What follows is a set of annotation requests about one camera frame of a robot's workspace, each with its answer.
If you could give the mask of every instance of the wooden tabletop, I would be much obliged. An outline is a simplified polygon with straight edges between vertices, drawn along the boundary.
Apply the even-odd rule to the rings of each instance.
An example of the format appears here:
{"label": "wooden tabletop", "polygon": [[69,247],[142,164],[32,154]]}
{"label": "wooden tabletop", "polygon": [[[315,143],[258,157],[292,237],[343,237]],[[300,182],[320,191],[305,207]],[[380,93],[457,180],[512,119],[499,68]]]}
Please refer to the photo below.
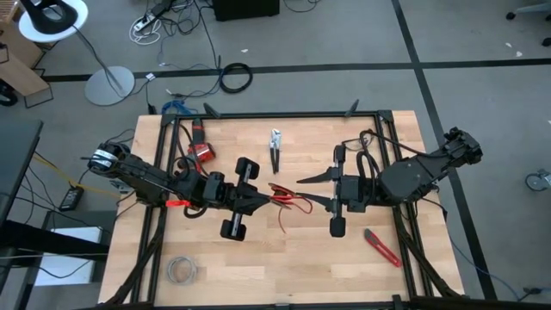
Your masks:
{"label": "wooden tabletop", "polygon": [[[400,142],[424,150],[417,118],[413,111],[394,111]],[[141,116],[136,127],[132,153],[153,163],[159,132],[160,116]],[[190,122],[183,124],[190,128]],[[332,184],[297,184],[332,165],[335,145],[354,139],[360,131],[375,130],[373,118],[306,118],[249,119],[204,121],[207,142],[217,158],[205,164],[207,171],[221,171],[227,182],[236,182],[235,164],[239,157],[260,164],[258,179],[251,181],[258,190],[269,193],[268,182],[278,183],[295,191],[332,195]],[[272,174],[268,141],[272,128],[282,132],[280,172]],[[188,141],[183,137],[184,145]],[[166,167],[168,141],[162,167]],[[392,147],[387,146],[393,161]],[[376,140],[369,150],[382,167]],[[357,175],[353,152],[347,153],[344,172]],[[403,151],[403,156],[412,156]],[[428,198],[437,201],[436,194]],[[133,203],[124,201],[119,212]],[[138,205],[124,213],[113,231],[113,239],[102,283],[100,301],[111,297],[127,278],[138,253],[139,237],[145,208]],[[368,207],[365,214],[344,213],[346,236],[329,234],[331,214],[314,204],[311,214],[298,209],[284,210],[279,227],[278,207],[266,205],[253,216],[245,216],[247,235],[244,242],[220,237],[223,219],[231,213],[208,210],[204,216],[189,220],[180,208],[170,208],[161,258],[156,306],[244,305],[275,303],[318,303],[389,301],[391,295],[407,300],[404,271],[390,264],[363,238],[369,227],[396,255],[399,246],[390,208]],[[425,201],[418,203],[418,225],[426,257],[451,288],[462,292],[461,279],[449,242],[441,210]],[[177,286],[169,282],[167,263],[174,257],[188,256],[198,266],[195,282]],[[422,292],[418,267],[412,257],[418,291]],[[143,277],[142,300],[149,283],[150,265]]]}

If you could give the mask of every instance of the power adapter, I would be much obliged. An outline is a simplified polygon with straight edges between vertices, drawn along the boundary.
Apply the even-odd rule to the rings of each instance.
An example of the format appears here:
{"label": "power adapter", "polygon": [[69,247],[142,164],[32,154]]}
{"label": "power adapter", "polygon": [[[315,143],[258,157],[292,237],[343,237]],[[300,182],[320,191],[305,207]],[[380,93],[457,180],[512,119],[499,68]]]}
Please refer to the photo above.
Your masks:
{"label": "power adapter", "polygon": [[80,187],[71,187],[69,190],[67,190],[67,193],[65,194],[65,197],[63,198],[63,201],[61,201],[61,204],[59,205],[59,211],[65,212],[65,211],[72,211],[77,208],[78,202],[80,202],[80,198],[82,198],[84,194],[84,189]]}

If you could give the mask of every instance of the pliers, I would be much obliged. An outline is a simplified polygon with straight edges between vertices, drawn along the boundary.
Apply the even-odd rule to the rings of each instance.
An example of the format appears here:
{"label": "pliers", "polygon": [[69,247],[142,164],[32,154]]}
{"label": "pliers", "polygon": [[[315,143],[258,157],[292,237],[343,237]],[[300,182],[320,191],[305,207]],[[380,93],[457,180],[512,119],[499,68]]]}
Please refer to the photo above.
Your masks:
{"label": "pliers", "polygon": [[279,148],[282,145],[282,133],[277,129],[272,129],[269,139],[269,156],[272,160],[272,170],[274,174],[279,172]]}

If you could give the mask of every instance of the black metal frame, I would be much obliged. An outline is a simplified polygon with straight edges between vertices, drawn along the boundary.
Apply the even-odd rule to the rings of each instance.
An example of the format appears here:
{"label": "black metal frame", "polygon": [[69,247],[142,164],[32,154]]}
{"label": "black metal frame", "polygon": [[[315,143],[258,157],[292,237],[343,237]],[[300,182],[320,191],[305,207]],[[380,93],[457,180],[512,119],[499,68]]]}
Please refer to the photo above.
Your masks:
{"label": "black metal frame", "polygon": [[[163,158],[163,149],[164,149],[164,142],[166,139],[166,134],[168,133],[168,126],[172,124],[172,136],[170,140],[170,149],[169,149],[169,158],[167,161],[167,167],[166,170],[171,173],[174,167],[174,159],[176,157],[176,139],[178,137],[178,130],[179,126],[176,124],[179,124],[180,121],[189,121],[194,119],[195,117],[201,117],[203,120],[208,119],[214,119],[211,115],[163,115],[161,118],[161,124],[160,124],[160,130],[159,130],[159,136],[158,136],[158,143],[157,143],[157,150],[155,154],[155,161],[154,165],[158,168],[160,168],[160,164],[162,162]],[[335,111],[335,112],[290,112],[290,113],[247,113],[247,114],[224,114],[220,117],[220,119],[224,120],[231,120],[231,119],[277,119],[277,118],[319,118],[319,117],[344,117],[344,112]],[[390,110],[379,110],[379,111],[356,111],[351,117],[373,117],[375,122],[375,129],[379,133],[384,133],[383,131],[383,125],[386,125],[388,128],[388,131],[390,133],[390,138],[393,140],[398,140],[398,136],[396,133],[396,127],[393,121],[393,113]],[[387,151],[387,144],[382,140],[379,139],[379,145],[380,145],[380,151],[383,159],[383,164],[385,167],[390,165],[390,158],[388,156]],[[396,160],[401,159],[401,152],[397,146],[394,146],[394,154],[396,157]],[[410,220],[410,228],[412,231],[412,238],[416,244],[416,246],[419,247],[421,252],[423,252],[423,244],[420,237],[420,231],[418,228],[417,220],[415,219],[414,212],[413,212],[413,206],[412,204],[406,205],[406,213],[408,215],[408,219]],[[147,247],[149,235],[152,229],[152,216],[153,216],[153,208],[147,208],[145,210],[145,218],[144,223],[142,227],[142,233],[141,238],[139,242],[139,253],[138,253],[138,259],[142,257],[145,248]],[[402,217],[400,215],[399,207],[393,208],[393,218],[395,226],[397,227],[397,223],[399,223],[399,220],[402,220]],[[165,225],[165,217],[163,219],[159,218],[158,225],[164,226]],[[158,270],[159,270],[159,264],[160,264],[160,257],[162,253],[162,238],[161,237],[161,243],[159,247],[156,249],[153,258],[152,258],[152,269],[151,269],[151,276],[149,281],[149,287],[147,292],[147,299],[146,301],[149,301],[153,303],[155,301],[155,296],[157,292],[157,284],[158,284]],[[399,240],[399,246],[400,246],[400,255],[403,262],[403,269],[404,269],[404,276],[406,279],[406,287],[407,287],[407,293],[410,298],[414,296],[418,296],[417,293],[417,287],[415,286],[415,281],[413,278],[413,270],[411,265],[411,259],[409,256],[409,251],[407,250],[406,245]],[[421,280],[423,282],[424,287],[424,294],[426,296],[433,296],[432,292],[432,286],[430,283],[430,280],[428,276],[424,273],[424,271],[421,271]],[[138,302],[139,297],[141,293],[141,277],[138,279],[138,281],[135,283],[132,293],[131,293],[131,299],[130,301],[132,303]],[[359,302],[359,303],[325,303],[325,304],[296,304],[292,305],[293,308],[300,308],[300,309],[353,309],[353,308],[361,308],[361,309],[398,309],[401,307],[406,307],[407,303],[402,302],[399,299],[398,295],[394,295],[393,301],[381,301],[381,302]],[[290,305],[286,306],[279,306],[279,305],[242,305],[242,306],[207,306],[207,307],[160,307],[162,309],[201,309],[201,308],[217,308],[217,309],[235,309],[235,308],[249,308],[249,309],[265,309],[267,307],[275,307],[275,308],[286,308],[290,307]]]}

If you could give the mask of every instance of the floor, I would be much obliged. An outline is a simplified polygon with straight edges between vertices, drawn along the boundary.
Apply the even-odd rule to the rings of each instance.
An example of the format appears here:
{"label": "floor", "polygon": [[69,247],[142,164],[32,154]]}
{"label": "floor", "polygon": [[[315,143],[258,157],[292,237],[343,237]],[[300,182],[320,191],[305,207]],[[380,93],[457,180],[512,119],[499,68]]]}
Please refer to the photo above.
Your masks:
{"label": "floor", "polygon": [[[148,86],[147,100],[157,109],[170,100],[167,89],[208,90],[215,82],[216,77],[190,77],[186,71],[174,71],[175,67],[159,66],[160,43],[136,46],[128,39],[130,24],[143,15],[144,0],[86,2],[90,16],[82,32],[106,63],[124,65],[137,77],[149,71],[173,71],[172,77],[158,78]],[[440,126],[465,129],[485,153],[480,164],[458,173],[488,269],[518,295],[527,286],[551,287],[547,200],[551,191],[532,192],[523,181],[530,172],[551,169],[551,135],[547,134],[551,130],[551,47],[540,45],[551,36],[551,22],[544,21],[545,13],[505,20],[508,11],[533,2],[323,0],[305,14],[282,5],[278,16],[232,22],[217,22],[206,9],[205,22],[222,63],[262,68],[241,94],[218,92],[206,99],[190,99],[187,105],[201,109],[208,102],[220,112],[342,111],[359,99],[363,110],[415,110],[429,150],[437,147],[435,133]],[[288,3],[297,9],[309,5],[302,0]],[[183,68],[197,63],[212,66],[204,28],[166,40],[161,61]],[[43,120],[38,151],[71,176],[84,171],[80,157],[134,127],[138,116],[147,113],[144,91],[106,108],[87,102],[83,81],[98,65],[74,36],[48,52],[39,67],[46,69],[55,98],[32,109],[22,103],[1,108],[0,120]],[[244,79],[231,76],[228,83]],[[144,82],[138,78],[137,87]],[[28,100],[38,102],[46,96]],[[33,168],[59,201],[66,191],[63,180],[40,165]],[[35,179],[31,182],[40,187]],[[100,177],[88,175],[84,182],[109,189]],[[443,182],[440,197],[449,210],[450,237],[471,258],[455,203],[455,198],[461,198],[457,186],[456,181],[454,189],[449,181]],[[22,190],[21,195],[28,193]],[[79,208],[114,210],[115,205],[106,196],[87,193]],[[28,212],[29,205],[17,205],[10,216],[25,220]],[[35,210],[31,223],[39,226],[43,216]],[[475,269],[458,252],[456,257],[466,293],[482,298]],[[10,283],[21,282],[22,272],[11,272]],[[493,287],[500,300],[516,299],[499,280],[493,280]],[[28,309],[91,307],[99,288],[99,283],[36,288]],[[12,308],[16,293],[5,289],[1,308]],[[530,296],[527,301],[549,303],[551,294]]]}

